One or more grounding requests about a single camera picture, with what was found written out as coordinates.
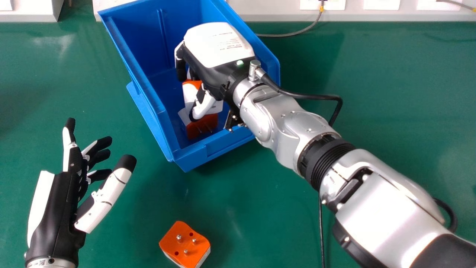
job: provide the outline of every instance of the white wall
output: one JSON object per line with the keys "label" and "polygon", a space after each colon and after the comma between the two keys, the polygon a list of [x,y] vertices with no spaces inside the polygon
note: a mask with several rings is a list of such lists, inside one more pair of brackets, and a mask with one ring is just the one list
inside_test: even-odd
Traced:
{"label": "white wall", "polygon": [[[299,10],[299,0],[228,0],[245,21],[313,21],[317,10]],[[476,0],[463,0],[476,7]],[[326,10],[322,21],[476,21],[476,12],[420,11],[417,0],[401,0],[396,11],[364,10],[364,0],[347,0],[346,9]]]}

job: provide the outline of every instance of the gray cable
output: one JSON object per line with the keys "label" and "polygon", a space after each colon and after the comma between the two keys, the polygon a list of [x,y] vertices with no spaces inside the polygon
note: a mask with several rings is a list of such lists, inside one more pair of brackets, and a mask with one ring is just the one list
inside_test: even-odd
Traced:
{"label": "gray cable", "polygon": [[[321,6],[324,6],[324,0],[321,0]],[[290,32],[290,33],[283,33],[283,34],[261,34],[261,33],[257,33],[256,36],[259,36],[259,37],[275,37],[275,38],[295,36],[295,35],[304,33],[305,31],[308,31],[312,27],[314,27],[317,24],[317,22],[319,21],[319,19],[321,18],[321,15],[322,15],[322,11],[319,10],[319,14],[317,15],[316,20],[311,25],[307,26],[304,29],[298,30],[298,31],[294,31],[294,32]]]}
{"label": "gray cable", "polygon": [[459,3],[459,2],[456,2],[456,1],[452,1],[452,0],[436,0],[437,2],[445,2],[445,3],[450,3],[450,4],[453,4],[453,5],[457,5],[457,6],[460,6],[462,8],[465,8],[465,9],[468,9],[468,10],[471,10],[471,11],[474,11],[476,12],[476,9],[473,8],[473,7],[470,7],[468,5],[465,5],[463,3]]}

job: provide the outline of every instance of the black fingertip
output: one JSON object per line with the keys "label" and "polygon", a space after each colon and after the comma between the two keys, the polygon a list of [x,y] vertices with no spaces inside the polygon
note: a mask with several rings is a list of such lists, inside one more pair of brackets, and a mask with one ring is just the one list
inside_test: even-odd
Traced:
{"label": "black fingertip", "polygon": [[71,117],[68,118],[68,120],[66,121],[66,124],[64,125],[64,127],[69,129],[70,132],[74,131],[75,126],[76,126],[76,120],[74,118],[71,118]]}
{"label": "black fingertip", "polygon": [[112,144],[112,137],[107,136],[104,138],[100,138],[98,139],[98,144],[100,144],[102,148],[106,148]]}
{"label": "black fingertip", "polygon": [[114,170],[119,169],[119,168],[125,168],[129,170],[130,172],[134,171],[134,168],[136,167],[137,164],[137,159],[131,155],[123,155],[118,163],[116,164],[116,167]]}

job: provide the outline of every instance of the metal prong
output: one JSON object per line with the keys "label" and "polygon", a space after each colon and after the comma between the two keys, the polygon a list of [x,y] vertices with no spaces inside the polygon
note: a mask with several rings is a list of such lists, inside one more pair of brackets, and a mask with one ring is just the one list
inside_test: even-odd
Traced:
{"label": "metal prong", "polygon": [[210,133],[213,132],[213,131],[211,130],[211,128],[210,128],[207,124],[205,124],[205,127],[208,129],[208,131],[210,131]]}

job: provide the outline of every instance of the blue container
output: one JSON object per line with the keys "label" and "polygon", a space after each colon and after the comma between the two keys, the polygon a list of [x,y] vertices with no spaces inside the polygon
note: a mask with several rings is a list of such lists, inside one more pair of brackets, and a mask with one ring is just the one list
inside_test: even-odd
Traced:
{"label": "blue container", "polygon": [[127,89],[168,161],[187,172],[250,140],[247,128],[223,129],[224,104],[212,134],[188,140],[178,111],[184,107],[174,48],[185,32],[205,22],[226,21],[253,46],[263,68],[279,83],[279,62],[223,0],[139,0],[99,12],[129,71]]}

